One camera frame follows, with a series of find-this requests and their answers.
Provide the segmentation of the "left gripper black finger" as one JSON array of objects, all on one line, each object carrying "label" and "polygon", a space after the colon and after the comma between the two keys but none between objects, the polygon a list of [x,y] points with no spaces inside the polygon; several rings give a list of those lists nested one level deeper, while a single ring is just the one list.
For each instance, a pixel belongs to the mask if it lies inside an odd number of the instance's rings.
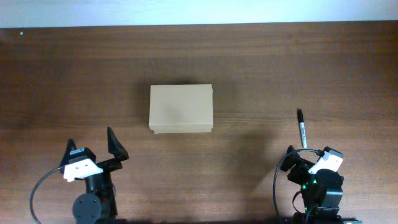
[{"label": "left gripper black finger", "polygon": [[67,147],[66,147],[65,153],[62,157],[62,160],[60,161],[60,167],[63,167],[68,164],[70,153],[72,151],[74,151],[75,149],[76,149],[76,145],[75,145],[74,140],[69,139],[67,142]]},{"label": "left gripper black finger", "polygon": [[107,138],[108,138],[108,152],[112,154],[119,161],[125,161],[129,159],[129,154],[123,145],[118,141],[114,131],[111,127],[107,127]]}]

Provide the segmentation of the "brown cardboard box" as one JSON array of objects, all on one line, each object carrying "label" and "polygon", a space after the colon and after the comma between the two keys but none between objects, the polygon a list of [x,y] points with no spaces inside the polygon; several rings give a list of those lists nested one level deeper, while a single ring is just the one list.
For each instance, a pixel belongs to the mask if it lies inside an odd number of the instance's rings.
[{"label": "brown cardboard box", "polygon": [[213,125],[212,85],[150,87],[149,128],[154,133],[209,133]]}]

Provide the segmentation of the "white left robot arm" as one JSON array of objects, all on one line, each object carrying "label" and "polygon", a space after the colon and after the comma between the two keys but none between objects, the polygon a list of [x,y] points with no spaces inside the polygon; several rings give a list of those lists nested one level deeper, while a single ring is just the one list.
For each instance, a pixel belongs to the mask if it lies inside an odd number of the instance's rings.
[{"label": "white left robot arm", "polygon": [[118,218],[116,188],[111,173],[123,168],[122,161],[129,154],[118,141],[114,131],[107,128],[108,152],[113,158],[96,162],[96,156],[87,147],[76,147],[70,139],[60,162],[60,173],[67,182],[83,180],[86,192],[77,197],[72,213],[77,224],[127,224]]}]

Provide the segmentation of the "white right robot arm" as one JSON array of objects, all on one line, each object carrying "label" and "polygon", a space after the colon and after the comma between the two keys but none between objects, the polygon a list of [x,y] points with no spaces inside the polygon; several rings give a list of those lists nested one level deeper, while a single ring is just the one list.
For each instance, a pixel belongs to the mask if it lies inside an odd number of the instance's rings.
[{"label": "white right robot arm", "polygon": [[294,223],[343,222],[338,215],[343,197],[344,177],[338,173],[342,162],[343,154],[330,147],[322,150],[288,147],[276,170],[289,172],[288,180],[300,186],[294,196],[302,196],[305,211],[295,211]]}]

